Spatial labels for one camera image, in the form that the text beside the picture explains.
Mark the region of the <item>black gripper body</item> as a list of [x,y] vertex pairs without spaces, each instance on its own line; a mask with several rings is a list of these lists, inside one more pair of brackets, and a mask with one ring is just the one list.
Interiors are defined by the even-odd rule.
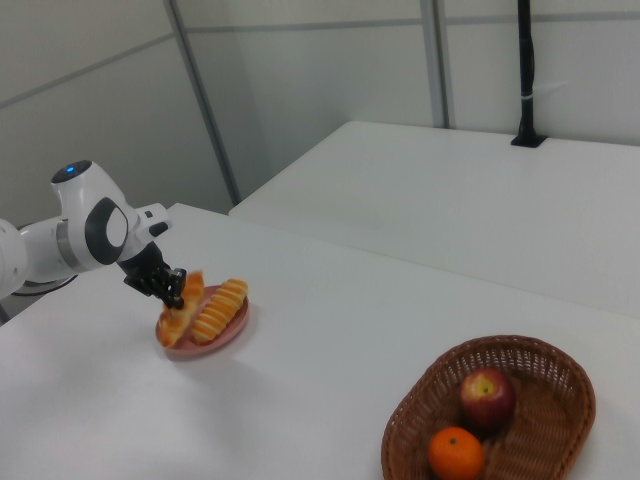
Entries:
[[155,269],[164,269],[162,253],[155,242],[146,245],[139,253],[117,265],[125,274],[124,283],[137,291],[141,290],[141,278]]

